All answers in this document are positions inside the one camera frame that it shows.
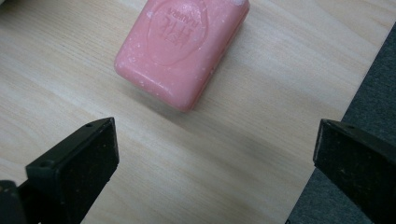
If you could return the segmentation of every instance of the pink soap bar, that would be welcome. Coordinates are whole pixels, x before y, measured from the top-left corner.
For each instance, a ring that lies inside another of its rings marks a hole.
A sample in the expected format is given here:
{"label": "pink soap bar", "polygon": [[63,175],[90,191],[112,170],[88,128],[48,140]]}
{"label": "pink soap bar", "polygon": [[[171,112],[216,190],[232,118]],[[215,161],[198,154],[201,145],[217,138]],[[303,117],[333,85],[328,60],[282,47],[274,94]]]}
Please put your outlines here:
{"label": "pink soap bar", "polygon": [[116,72],[188,111],[248,10],[248,0],[148,0],[116,57]]}

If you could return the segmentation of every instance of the engraved oval emblem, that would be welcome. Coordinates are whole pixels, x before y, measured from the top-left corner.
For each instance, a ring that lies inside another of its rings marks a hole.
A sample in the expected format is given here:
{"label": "engraved oval emblem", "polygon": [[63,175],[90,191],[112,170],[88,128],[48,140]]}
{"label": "engraved oval emblem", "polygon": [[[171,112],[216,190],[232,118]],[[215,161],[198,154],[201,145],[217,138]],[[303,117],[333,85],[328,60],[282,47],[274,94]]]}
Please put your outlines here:
{"label": "engraved oval emblem", "polygon": [[204,1],[163,1],[151,15],[148,28],[149,56],[161,65],[185,59],[205,41],[207,25]]}

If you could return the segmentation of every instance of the pink object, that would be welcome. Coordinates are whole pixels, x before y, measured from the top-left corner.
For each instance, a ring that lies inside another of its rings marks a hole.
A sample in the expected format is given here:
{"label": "pink object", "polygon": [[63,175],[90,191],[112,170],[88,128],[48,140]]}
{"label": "pink object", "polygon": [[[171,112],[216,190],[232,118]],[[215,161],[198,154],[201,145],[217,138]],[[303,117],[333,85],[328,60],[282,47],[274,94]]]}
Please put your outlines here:
{"label": "pink object", "polygon": [[148,0],[115,69],[169,105],[188,111],[248,10],[248,0]]}

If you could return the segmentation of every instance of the tabletop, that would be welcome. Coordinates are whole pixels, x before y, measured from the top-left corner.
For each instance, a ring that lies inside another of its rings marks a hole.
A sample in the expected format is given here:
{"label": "tabletop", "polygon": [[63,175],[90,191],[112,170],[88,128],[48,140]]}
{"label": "tabletop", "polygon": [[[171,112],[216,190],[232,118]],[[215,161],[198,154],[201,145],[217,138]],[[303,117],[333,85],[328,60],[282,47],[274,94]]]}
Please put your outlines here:
{"label": "tabletop", "polygon": [[0,6],[0,179],[114,117],[120,165],[84,223],[284,223],[320,119],[343,117],[396,20],[395,0],[250,0],[196,107],[118,76],[144,0]]}

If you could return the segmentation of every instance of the light wood surface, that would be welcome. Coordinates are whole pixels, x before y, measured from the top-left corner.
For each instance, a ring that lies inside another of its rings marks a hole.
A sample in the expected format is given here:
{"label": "light wood surface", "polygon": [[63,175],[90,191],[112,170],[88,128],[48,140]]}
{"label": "light wood surface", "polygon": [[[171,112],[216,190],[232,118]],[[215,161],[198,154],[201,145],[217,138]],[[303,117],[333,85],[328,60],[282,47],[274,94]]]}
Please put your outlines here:
{"label": "light wood surface", "polygon": [[319,120],[343,117],[395,0],[250,0],[197,106],[179,113],[113,60],[144,0],[0,6],[0,179],[114,117],[120,166],[85,223],[284,223],[314,169]]}

